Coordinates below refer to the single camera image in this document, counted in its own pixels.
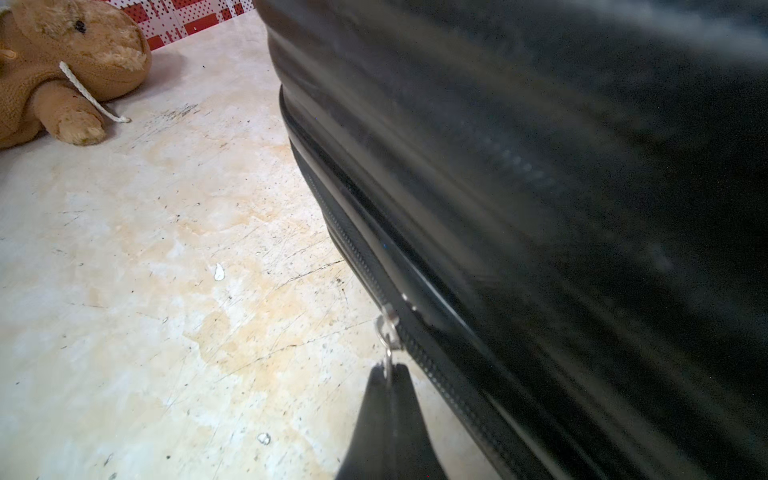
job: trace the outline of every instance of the metal zipper slider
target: metal zipper slider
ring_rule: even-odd
[[[389,303],[382,305],[382,314],[376,317],[376,334],[386,348],[384,377],[386,378],[387,388],[392,386],[392,351],[402,349],[400,336],[395,328],[399,322],[400,317],[397,316],[397,312],[392,308],[392,305]]]

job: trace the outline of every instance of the stained floor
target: stained floor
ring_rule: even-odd
[[[155,51],[103,144],[0,152],[0,478],[334,476],[377,312],[278,86],[250,12]],[[495,478],[409,365],[447,472]]]

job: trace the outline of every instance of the wall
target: wall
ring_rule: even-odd
[[[152,50],[253,10],[253,0],[107,1],[139,24]]]

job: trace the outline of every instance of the teddy bear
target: teddy bear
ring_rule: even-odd
[[[16,0],[0,12],[0,148],[43,128],[75,145],[106,136],[98,102],[127,94],[151,66],[147,39],[100,0]]]

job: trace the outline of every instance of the teddy bear ear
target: teddy bear ear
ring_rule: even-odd
[[[63,35],[80,16],[73,0],[12,0],[12,11],[23,11],[35,30],[50,37]]]

